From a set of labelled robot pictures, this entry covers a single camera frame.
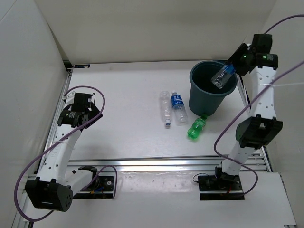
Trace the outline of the small blue label bottle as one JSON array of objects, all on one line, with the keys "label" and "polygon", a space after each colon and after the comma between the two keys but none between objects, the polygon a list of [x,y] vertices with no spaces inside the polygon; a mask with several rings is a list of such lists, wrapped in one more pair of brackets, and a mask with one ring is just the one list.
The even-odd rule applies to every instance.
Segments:
[{"label": "small blue label bottle", "polygon": [[218,89],[222,89],[228,80],[234,75],[235,68],[232,64],[224,65],[212,78],[211,82]]}]

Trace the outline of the clear unlabelled plastic bottle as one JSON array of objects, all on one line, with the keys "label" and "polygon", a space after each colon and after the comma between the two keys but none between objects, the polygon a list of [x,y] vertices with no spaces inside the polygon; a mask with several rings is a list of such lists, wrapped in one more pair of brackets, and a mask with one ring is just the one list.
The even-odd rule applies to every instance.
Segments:
[{"label": "clear unlabelled plastic bottle", "polygon": [[168,91],[160,92],[159,96],[160,111],[162,121],[166,128],[171,126],[171,97]]}]

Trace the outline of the green plastic soda bottle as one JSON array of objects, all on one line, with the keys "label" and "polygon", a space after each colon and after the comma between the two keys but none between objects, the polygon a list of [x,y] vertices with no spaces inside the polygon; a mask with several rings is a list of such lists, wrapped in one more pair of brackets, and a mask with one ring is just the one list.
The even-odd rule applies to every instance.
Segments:
[{"label": "green plastic soda bottle", "polygon": [[200,133],[203,131],[206,125],[207,118],[208,116],[204,114],[193,122],[191,128],[187,131],[187,136],[190,139],[196,140],[199,137]]}]

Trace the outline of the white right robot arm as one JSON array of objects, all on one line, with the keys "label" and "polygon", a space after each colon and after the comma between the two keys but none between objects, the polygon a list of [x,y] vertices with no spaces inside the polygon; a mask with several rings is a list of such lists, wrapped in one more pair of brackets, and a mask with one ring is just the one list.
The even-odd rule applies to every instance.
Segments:
[{"label": "white right robot arm", "polygon": [[278,57],[270,53],[270,48],[241,44],[228,59],[239,76],[249,73],[253,99],[250,117],[237,126],[235,146],[229,156],[215,168],[213,184],[219,190],[224,190],[235,182],[247,159],[268,145],[283,128],[283,123],[276,118],[274,90],[269,87],[278,67]]}]

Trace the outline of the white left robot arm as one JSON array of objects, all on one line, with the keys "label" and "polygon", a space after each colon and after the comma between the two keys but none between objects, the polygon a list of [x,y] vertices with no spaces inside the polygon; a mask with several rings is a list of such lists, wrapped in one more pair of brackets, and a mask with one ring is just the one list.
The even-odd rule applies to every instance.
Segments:
[{"label": "white left robot arm", "polygon": [[35,208],[66,212],[73,196],[80,190],[98,188],[100,179],[97,177],[97,168],[82,166],[69,177],[66,177],[66,170],[83,129],[101,117],[102,114],[94,105],[75,109],[70,104],[63,109],[57,122],[60,139],[47,152],[36,178],[28,180],[25,185],[25,191]]}]

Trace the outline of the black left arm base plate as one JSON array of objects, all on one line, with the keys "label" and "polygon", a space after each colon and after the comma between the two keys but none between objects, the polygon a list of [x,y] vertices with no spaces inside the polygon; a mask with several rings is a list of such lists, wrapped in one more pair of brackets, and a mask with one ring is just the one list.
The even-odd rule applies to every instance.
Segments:
[{"label": "black left arm base plate", "polygon": [[114,195],[115,176],[99,176],[99,185],[89,191],[81,191],[73,199],[111,200]]}]

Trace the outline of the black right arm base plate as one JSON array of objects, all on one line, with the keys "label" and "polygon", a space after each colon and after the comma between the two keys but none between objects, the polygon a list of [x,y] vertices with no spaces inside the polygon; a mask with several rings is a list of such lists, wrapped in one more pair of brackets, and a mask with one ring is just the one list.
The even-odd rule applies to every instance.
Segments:
[{"label": "black right arm base plate", "polygon": [[201,201],[214,200],[244,200],[245,196],[240,178],[229,182],[219,180],[213,175],[198,173],[192,178],[193,183],[199,186],[199,197]]}]

